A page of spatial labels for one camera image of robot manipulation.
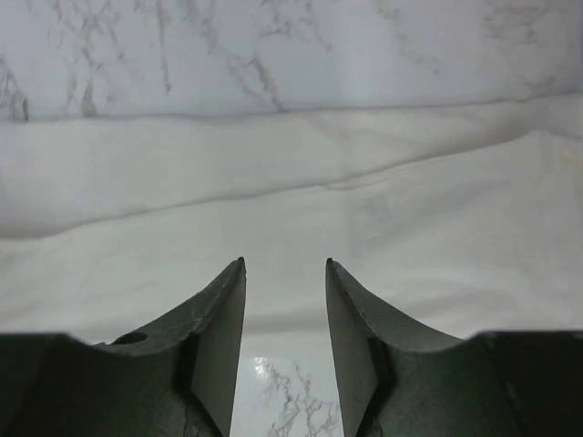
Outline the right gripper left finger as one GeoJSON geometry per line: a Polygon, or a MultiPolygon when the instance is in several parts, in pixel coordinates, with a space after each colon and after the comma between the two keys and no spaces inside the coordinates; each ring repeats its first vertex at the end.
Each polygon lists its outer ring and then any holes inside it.
{"type": "Polygon", "coordinates": [[[4,436],[226,436],[246,299],[242,259],[111,343],[1,337],[4,436]]]}

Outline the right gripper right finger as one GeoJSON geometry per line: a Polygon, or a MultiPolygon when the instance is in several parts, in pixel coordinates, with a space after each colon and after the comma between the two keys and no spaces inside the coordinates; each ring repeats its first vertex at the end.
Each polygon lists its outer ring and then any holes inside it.
{"type": "Polygon", "coordinates": [[[326,263],[326,307],[348,436],[579,436],[582,334],[458,339],[326,263]]]}

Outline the white t shirt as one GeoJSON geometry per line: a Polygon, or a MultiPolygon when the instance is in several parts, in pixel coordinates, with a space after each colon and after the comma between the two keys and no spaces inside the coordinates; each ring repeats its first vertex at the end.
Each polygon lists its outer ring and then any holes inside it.
{"type": "Polygon", "coordinates": [[[1,327],[106,340],[245,258],[246,330],[323,265],[438,329],[582,323],[582,97],[1,128],[1,327]]]}

